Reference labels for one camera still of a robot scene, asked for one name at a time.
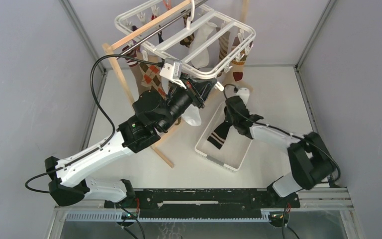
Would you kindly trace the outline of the white hanger clip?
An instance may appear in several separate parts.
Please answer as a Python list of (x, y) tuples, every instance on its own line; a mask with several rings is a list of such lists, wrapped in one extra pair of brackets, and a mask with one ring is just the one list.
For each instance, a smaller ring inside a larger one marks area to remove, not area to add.
[(219, 81), (216, 82), (214, 87), (221, 92), (224, 91), (224, 86)]

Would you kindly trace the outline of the black sock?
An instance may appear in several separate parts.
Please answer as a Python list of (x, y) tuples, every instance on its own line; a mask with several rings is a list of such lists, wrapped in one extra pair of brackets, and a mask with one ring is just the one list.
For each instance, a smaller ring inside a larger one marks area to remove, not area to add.
[(227, 121), (222, 122), (209, 135), (207, 141), (214, 145), (217, 149), (221, 149), (227, 139), (229, 130), (232, 126), (233, 124)]

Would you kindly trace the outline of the white plastic clip hanger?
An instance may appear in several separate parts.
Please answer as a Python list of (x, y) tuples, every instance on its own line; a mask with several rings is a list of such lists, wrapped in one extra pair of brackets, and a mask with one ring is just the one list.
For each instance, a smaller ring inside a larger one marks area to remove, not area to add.
[(141, 46), (160, 58), (178, 59), (190, 75), (211, 79), (229, 72), (253, 47), (254, 28), (203, 0), (183, 0), (160, 13), (162, 5), (161, 0), (148, 0), (118, 15), (114, 25), (125, 37), (111, 49)]

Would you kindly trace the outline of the beige orange argyle sock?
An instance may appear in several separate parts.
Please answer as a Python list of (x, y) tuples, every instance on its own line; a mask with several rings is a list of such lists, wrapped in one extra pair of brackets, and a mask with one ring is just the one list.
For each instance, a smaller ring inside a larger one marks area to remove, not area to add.
[(161, 77), (159, 75), (160, 68), (156, 65), (145, 63), (140, 63), (139, 67), (142, 73), (141, 85), (146, 88), (155, 89), (162, 98), (165, 98), (166, 93), (162, 87)]

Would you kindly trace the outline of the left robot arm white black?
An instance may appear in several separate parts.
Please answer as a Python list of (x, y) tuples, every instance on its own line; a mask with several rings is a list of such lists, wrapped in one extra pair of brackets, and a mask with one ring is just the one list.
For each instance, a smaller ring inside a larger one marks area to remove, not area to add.
[(195, 80), (182, 73), (180, 82), (185, 86), (173, 84), (165, 98), (155, 89), (143, 92), (132, 105), (135, 114), (108, 138), (65, 159), (47, 158), (45, 167), (51, 178), (48, 187), (56, 204), (66, 207), (94, 199), (131, 207), (136, 195), (129, 180), (106, 182), (91, 174), (159, 141), (189, 106), (203, 107), (217, 80)]

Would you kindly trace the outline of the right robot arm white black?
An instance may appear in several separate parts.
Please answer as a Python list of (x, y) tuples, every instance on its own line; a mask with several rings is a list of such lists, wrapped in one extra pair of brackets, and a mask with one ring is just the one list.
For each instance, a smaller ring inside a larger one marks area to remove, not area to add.
[(298, 136), (261, 123), (262, 116), (250, 114), (239, 96), (229, 97), (225, 103), (227, 116), (240, 135), (274, 146), (288, 156), (290, 173), (267, 187), (268, 202), (273, 207), (281, 207), (290, 194), (310, 190), (338, 170), (319, 134)]

